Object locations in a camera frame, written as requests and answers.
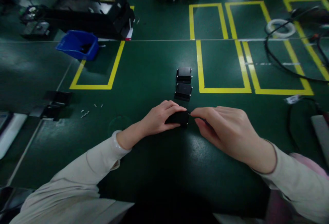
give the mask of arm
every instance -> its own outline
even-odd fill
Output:
[[[205,107],[191,116],[207,121],[195,119],[203,137],[272,181],[300,215],[317,223],[329,221],[329,181],[260,138],[244,111]]]
[[[139,140],[180,126],[165,124],[167,118],[177,111],[186,109],[172,101],[164,101],[141,121],[124,131],[114,132],[109,139],[72,161],[50,182],[32,193],[24,202],[20,214],[11,223],[70,223],[70,220],[75,223],[94,222],[115,203],[115,200],[98,199],[97,184],[111,170],[119,167],[119,160]],[[117,204],[114,209],[119,212],[124,211],[124,208],[127,205]]]

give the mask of left hand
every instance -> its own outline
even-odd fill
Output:
[[[152,108],[141,121],[129,126],[127,129],[117,134],[119,145],[122,148],[129,150],[144,137],[179,127],[180,124],[165,124],[165,121],[169,116],[180,111],[186,111],[186,108],[179,106],[173,101],[161,102],[160,105]]]

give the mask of right hand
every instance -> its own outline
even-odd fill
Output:
[[[229,156],[246,163],[260,173],[270,173],[276,166],[272,144],[259,137],[247,114],[230,107],[196,108],[191,112],[201,135]]]

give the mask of long sleeve shirt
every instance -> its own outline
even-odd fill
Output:
[[[116,136],[103,141],[72,161],[24,202],[16,223],[108,224],[134,203],[100,199],[97,184],[119,167],[129,153]],[[329,223],[329,181],[273,145],[277,165],[271,174],[260,174],[284,194],[295,210],[316,223]]]

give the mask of blue plastic bin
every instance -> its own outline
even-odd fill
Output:
[[[86,54],[80,52],[81,46],[85,44],[91,44]],[[79,30],[69,30],[56,46],[56,50],[62,51],[79,60],[93,60],[98,48],[98,38],[95,35]]]

